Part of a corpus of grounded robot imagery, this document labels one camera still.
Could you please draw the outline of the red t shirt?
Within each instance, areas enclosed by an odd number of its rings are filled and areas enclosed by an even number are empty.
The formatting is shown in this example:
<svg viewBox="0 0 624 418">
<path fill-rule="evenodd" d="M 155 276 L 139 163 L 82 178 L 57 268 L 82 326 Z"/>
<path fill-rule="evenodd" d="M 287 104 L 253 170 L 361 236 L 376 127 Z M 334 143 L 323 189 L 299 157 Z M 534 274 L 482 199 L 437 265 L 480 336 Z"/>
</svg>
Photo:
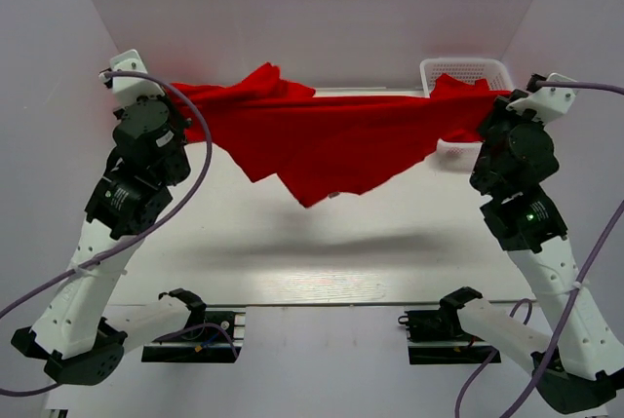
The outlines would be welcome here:
<svg viewBox="0 0 624 418">
<path fill-rule="evenodd" d="M 229 87 L 176 88 L 250 181 L 277 175 L 306 208 L 372 190 L 434 153 L 441 135 L 431 97 L 319 96 L 271 63 Z"/>
</svg>

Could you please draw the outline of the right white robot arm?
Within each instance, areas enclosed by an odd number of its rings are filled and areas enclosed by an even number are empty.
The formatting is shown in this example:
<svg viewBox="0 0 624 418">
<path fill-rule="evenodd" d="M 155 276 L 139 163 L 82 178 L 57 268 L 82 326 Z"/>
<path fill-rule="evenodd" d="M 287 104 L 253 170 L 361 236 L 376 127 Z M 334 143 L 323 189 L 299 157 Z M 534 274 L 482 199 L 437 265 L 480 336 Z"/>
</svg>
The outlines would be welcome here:
<svg viewBox="0 0 624 418">
<path fill-rule="evenodd" d="M 474 335 L 529 373 L 507 417 L 533 391 L 559 413 L 571 414 L 600 407 L 623 388 L 623 345 L 585 283 L 623 210 L 615 211 L 586 262 L 578 264 L 564 220 L 541 187 L 559 168 L 545 127 L 567 113 L 579 90 L 622 91 L 551 76 L 498 97 L 479 127 L 484 142 L 470 177 L 471 186 L 490 198 L 481 208 L 485 223 L 529 284 L 552 335 L 514 320 L 470 287 L 440 301 L 447 336 Z"/>
</svg>

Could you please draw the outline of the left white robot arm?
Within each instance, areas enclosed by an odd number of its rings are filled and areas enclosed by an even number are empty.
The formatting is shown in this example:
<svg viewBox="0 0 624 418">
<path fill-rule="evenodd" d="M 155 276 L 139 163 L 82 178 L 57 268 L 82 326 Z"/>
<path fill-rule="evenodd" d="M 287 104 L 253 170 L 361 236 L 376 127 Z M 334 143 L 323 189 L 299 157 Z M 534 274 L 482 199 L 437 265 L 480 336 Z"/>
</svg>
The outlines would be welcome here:
<svg viewBox="0 0 624 418">
<path fill-rule="evenodd" d="M 167 96 L 141 96 L 116 116 L 115 146 L 86 205 L 70 274 L 44 314 L 11 340 L 26 357 L 44 361 L 59 385 L 97 385 L 130 351 L 174 332 L 194 339 L 206 327 L 203 301 L 181 288 L 119 318 L 103 313 L 140 245 L 136 237 L 154 229 L 173 199 L 171 187 L 190 174 L 188 124 Z"/>
</svg>

